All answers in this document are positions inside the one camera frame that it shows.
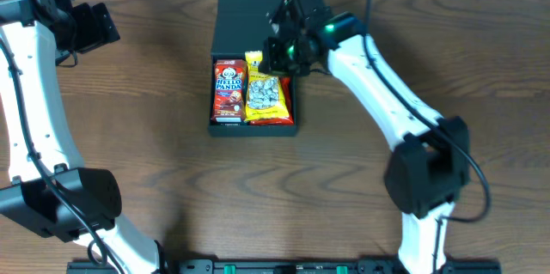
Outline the red Hacks candy bag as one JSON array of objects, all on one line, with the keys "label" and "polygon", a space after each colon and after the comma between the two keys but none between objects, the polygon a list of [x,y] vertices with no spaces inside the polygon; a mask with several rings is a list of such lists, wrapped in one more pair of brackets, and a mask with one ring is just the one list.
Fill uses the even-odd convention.
[{"label": "red Hacks candy bag", "polygon": [[282,90],[285,98],[286,109],[289,112],[287,117],[271,118],[271,119],[257,119],[249,122],[250,125],[294,125],[295,120],[292,116],[292,104],[290,98],[290,77],[280,77]]}]

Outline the yellow seeds snack bag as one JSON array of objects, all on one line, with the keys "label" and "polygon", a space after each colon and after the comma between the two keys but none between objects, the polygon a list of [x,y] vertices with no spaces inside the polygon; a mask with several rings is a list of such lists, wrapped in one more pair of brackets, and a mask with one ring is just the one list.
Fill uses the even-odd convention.
[{"label": "yellow seeds snack bag", "polygon": [[278,119],[289,116],[280,79],[259,71],[263,59],[261,51],[246,52],[247,98],[245,120]]}]

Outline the dark green gift box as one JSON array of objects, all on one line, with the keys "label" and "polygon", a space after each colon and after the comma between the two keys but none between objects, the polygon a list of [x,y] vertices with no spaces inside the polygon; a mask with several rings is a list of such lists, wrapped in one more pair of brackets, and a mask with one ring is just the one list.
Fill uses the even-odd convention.
[{"label": "dark green gift box", "polygon": [[[217,19],[211,45],[211,62],[244,59],[249,51],[260,51],[274,32],[267,15],[280,0],[218,0]],[[216,123],[208,131],[213,137],[294,137],[298,125],[249,125]]]}]

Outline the red Hello Panda box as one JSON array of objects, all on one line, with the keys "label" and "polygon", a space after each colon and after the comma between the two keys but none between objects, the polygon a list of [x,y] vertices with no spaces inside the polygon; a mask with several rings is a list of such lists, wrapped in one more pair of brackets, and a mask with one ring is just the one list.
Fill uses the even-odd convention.
[{"label": "red Hello Panda box", "polygon": [[217,60],[214,65],[214,98],[211,120],[214,123],[244,121],[244,87],[247,64],[242,59]]}]

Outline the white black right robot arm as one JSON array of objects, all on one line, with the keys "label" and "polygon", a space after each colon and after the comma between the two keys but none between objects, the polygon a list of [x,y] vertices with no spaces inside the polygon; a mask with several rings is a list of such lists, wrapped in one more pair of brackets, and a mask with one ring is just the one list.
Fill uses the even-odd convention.
[{"label": "white black right robot arm", "polygon": [[274,36],[264,42],[260,71],[307,76],[320,63],[358,98],[382,131],[391,156],[388,195],[402,213],[398,257],[409,273],[437,273],[449,216],[469,182],[468,131],[427,106],[389,67],[352,13],[334,15],[323,0],[280,0],[268,15]]}]

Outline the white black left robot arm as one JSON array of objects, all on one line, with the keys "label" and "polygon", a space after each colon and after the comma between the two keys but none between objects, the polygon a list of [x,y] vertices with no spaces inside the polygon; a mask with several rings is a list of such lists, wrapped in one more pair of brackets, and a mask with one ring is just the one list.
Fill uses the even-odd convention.
[{"label": "white black left robot arm", "polygon": [[119,39],[103,3],[1,0],[1,101],[10,184],[1,212],[43,238],[83,246],[89,269],[164,273],[157,241],[122,212],[106,169],[88,168],[70,134],[57,68]]}]

